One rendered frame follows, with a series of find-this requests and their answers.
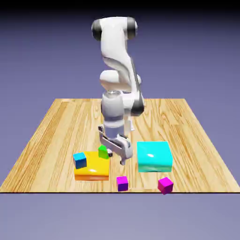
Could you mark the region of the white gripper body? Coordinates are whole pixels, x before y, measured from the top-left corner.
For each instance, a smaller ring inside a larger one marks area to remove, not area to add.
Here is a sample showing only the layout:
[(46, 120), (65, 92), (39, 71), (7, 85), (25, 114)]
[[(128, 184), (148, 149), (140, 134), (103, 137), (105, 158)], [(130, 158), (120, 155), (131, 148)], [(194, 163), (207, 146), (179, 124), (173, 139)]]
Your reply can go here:
[(112, 152), (115, 152), (122, 160), (133, 156), (131, 142), (125, 135), (117, 134), (115, 138), (109, 138), (105, 134), (99, 134), (100, 142)]

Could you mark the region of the small green cube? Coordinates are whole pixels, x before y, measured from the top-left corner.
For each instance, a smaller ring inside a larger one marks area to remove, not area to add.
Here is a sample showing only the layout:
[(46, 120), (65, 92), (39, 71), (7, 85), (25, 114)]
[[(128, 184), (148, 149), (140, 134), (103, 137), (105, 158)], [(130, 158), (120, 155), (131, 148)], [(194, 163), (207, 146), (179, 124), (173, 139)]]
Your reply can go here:
[(104, 145), (101, 145), (98, 148), (98, 157), (103, 158), (103, 159), (108, 159), (109, 158), (107, 148)]

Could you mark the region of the small magenta cube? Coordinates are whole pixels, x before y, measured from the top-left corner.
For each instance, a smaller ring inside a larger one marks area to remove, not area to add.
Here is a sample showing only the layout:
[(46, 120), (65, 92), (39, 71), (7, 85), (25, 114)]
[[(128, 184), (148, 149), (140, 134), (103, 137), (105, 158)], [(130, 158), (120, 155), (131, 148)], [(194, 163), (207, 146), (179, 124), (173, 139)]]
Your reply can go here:
[(158, 180), (158, 187), (159, 191), (166, 195), (173, 191), (173, 182), (168, 178), (164, 177)]
[(118, 192), (128, 191), (128, 178), (127, 176), (119, 176), (116, 178)]

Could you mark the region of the small blue cube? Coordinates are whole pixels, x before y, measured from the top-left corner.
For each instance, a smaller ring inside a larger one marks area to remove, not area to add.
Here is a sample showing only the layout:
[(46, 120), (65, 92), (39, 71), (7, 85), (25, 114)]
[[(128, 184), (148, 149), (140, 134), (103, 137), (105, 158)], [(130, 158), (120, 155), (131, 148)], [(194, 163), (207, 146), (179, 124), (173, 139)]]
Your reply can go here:
[(84, 168), (87, 166), (87, 158), (84, 152), (73, 154), (73, 160), (76, 169)]

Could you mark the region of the large yellow box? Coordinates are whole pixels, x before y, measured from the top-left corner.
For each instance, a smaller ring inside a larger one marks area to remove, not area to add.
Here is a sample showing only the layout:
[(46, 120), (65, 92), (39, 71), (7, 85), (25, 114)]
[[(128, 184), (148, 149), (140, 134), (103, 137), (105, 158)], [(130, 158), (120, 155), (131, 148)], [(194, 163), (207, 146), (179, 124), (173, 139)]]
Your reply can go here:
[(110, 160), (98, 157), (97, 151), (84, 151), (87, 166), (76, 169), (74, 166), (75, 180), (109, 180)]

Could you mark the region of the large cyan box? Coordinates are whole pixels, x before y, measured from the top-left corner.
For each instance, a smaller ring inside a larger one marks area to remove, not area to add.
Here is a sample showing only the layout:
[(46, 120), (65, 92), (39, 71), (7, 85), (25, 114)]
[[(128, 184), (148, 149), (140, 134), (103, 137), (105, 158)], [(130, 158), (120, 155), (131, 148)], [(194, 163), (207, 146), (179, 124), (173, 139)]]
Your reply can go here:
[(137, 162), (140, 173), (171, 172), (173, 156), (168, 142), (137, 142)]

